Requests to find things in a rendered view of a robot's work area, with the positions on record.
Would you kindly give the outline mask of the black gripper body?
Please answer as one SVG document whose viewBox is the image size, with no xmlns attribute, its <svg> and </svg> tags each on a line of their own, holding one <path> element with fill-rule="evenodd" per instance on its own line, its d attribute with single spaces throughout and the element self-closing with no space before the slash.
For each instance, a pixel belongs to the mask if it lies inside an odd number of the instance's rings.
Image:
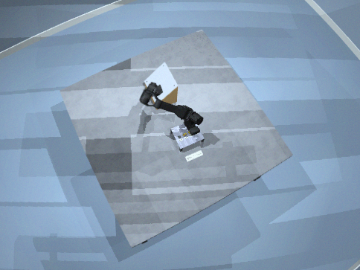
<svg viewBox="0 0 360 270">
<path fill-rule="evenodd" d="M 200 133 L 200 129 L 194 124 L 194 122 L 192 122 L 192 120 L 189 120 L 189 121 L 184 120 L 184 122 L 187 126 L 189 126 L 189 128 L 190 128 L 189 132 L 191 135 Z"/>
</svg>

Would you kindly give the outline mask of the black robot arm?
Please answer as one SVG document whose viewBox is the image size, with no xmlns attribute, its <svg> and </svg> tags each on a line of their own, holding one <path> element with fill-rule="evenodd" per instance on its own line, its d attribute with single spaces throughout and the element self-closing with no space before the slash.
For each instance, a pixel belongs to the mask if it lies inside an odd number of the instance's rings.
<svg viewBox="0 0 360 270">
<path fill-rule="evenodd" d="M 189 121 L 192 120 L 194 124 L 199 125 L 203 121 L 203 117 L 194 112 L 190 107 L 188 106 L 182 106 L 182 105 L 173 105 L 170 103 L 166 103 L 160 99 L 158 99 L 157 96 L 159 96 L 163 92 L 161 85 L 156 85 L 156 83 L 149 83 L 147 86 L 147 89 L 143 91 L 141 97 L 140 97 L 140 103 L 144 104 L 145 106 L 153 106 L 157 109 L 163 109 L 168 112 L 175 113 L 179 118 Z M 157 96 L 156 96 L 157 95 Z M 148 102 L 151 98 L 151 96 L 156 99 L 154 105 L 149 105 Z"/>
</svg>

